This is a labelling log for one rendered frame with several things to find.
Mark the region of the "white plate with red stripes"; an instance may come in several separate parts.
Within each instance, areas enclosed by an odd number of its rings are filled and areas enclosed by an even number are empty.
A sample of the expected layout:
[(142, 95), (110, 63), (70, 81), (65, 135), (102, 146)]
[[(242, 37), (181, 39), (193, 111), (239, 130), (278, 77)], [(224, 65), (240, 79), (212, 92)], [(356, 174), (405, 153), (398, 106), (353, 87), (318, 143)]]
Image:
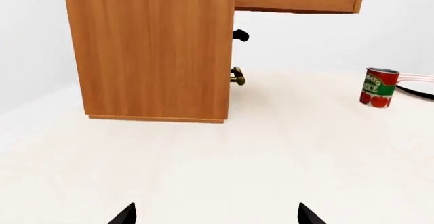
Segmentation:
[(427, 82), (427, 83), (434, 83), (434, 76), (401, 73), (397, 79), (397, 84), (405, 82), (405, 81), (421, 81), (421, 82)]

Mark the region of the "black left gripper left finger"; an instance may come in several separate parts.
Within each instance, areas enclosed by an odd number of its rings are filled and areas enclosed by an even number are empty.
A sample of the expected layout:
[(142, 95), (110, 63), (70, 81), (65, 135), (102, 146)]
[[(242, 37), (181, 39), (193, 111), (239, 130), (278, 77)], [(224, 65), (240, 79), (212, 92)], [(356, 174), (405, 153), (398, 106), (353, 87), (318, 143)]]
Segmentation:
[(130, 203), (118, 215), (116, 215), (108, 224), (136, 224), (136, 205)]

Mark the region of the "tomato sauce can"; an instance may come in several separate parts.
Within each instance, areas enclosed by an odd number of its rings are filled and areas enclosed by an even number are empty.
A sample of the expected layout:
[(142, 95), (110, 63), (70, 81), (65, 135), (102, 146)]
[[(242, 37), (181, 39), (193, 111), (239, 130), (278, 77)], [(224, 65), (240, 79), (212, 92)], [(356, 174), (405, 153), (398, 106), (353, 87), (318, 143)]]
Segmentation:
[(359, 97), (360, 103), (377, 108), (389, 107), (399, 75), (399, 71), (368, 67)]

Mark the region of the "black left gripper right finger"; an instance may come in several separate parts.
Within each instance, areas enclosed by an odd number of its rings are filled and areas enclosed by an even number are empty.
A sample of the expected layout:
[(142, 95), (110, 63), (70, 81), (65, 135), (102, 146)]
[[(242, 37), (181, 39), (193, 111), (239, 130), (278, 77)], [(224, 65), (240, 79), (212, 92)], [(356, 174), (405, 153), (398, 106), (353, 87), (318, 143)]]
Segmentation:
[(298, 224), (327, 224), (303, 203), (298, 205)]

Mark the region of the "wooden cabinet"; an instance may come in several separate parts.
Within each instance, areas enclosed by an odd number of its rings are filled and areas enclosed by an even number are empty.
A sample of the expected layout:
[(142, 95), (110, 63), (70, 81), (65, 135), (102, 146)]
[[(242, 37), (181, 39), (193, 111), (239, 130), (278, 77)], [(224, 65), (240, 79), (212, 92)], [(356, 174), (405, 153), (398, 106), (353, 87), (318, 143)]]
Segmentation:
[(221, 123), (234, 0), (65, 0), (92, 119)]

